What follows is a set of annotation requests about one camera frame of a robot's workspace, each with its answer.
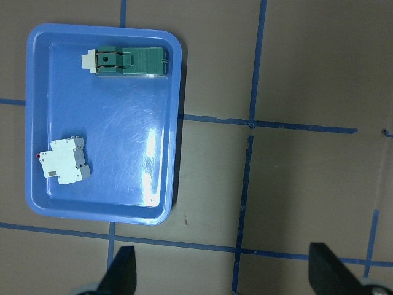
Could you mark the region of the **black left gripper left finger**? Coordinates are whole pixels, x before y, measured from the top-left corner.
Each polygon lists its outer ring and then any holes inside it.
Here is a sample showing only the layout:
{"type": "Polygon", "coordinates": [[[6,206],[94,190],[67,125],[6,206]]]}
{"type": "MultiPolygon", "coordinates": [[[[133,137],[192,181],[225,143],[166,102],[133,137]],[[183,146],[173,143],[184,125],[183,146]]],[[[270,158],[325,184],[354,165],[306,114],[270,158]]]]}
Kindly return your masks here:
{"type": "Polygon", "coordinates": [[[134,246],[122,246],[98,286],[98,294],[134,294],[137,287],[134,246]]]}

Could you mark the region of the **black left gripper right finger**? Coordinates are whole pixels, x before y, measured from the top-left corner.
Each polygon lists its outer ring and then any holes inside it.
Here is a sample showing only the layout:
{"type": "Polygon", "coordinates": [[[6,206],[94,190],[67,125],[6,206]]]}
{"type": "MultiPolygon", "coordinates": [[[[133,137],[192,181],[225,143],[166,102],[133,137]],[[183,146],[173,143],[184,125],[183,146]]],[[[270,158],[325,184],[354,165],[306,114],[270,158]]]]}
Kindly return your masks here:
{"type": "Polygon", "coordinates": [[[308,280],[315,294],[368,294],[325,243],[309,245],[308,280]]]}

